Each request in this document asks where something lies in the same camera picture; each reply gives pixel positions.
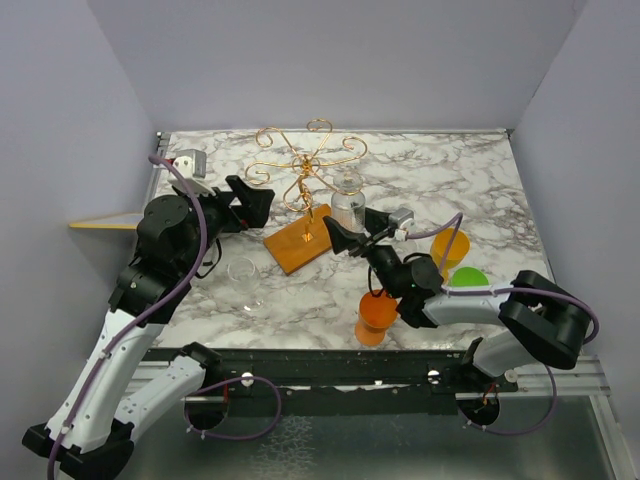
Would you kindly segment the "orange plastic goblet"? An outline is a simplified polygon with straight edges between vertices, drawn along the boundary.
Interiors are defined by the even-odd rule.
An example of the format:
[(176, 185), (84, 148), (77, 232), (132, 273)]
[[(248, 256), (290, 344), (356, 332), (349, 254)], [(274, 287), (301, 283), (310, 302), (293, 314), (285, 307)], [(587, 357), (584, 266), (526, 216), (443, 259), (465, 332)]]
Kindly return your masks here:
[(366, 293), (360, 300), (354, 328), (358, 342), (364, 346), (379, 345), (398, 316), (397, 305), (398, 302), (384, 290)]

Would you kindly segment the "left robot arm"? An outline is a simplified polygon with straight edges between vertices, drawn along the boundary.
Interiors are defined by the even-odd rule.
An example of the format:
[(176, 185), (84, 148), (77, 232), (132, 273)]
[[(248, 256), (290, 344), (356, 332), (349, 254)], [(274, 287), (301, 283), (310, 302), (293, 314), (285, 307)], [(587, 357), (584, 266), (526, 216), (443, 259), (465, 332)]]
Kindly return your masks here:
[(274, 192), (236, 175), (228, 190), (202, 188), (195, 209), (187, 194), (153, 199), (137, 226), (133, 260), (118, 276), (99, 339), (67, 399), (23, 445), (73, 479), (114, 479), (140, 437), (181, 398), (214, 392), (220, 357), (193, 342), (133, 394), (139, 363), (189, 292), (205, 252), (222, 233), (263, 227)]

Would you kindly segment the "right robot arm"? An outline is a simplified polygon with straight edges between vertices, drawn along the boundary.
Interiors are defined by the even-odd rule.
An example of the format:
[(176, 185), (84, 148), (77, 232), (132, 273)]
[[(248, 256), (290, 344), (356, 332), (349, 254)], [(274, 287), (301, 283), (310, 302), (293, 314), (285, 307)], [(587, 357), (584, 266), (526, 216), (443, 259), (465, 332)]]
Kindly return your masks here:
[(367, 260), (382, 293), (397, 301), (400, 318), (413, 328), (453, 324), (496, 325), (502, 332), (474, 340), (459, 367), (461, 383), (481, 391), (506, 371), (539, 362), (571, 370), (584, 344), (599, 332), (593, 310), (558, 285), (531, 270), (509, 283), (485, 287), (447, 287), (429, 254), (400, 258), (384, 239), (412, 237), (414, 213), (400, 208), (364, 213), (364, 230), (356, 233), (326, 216), (334, 253), (347, 252)]

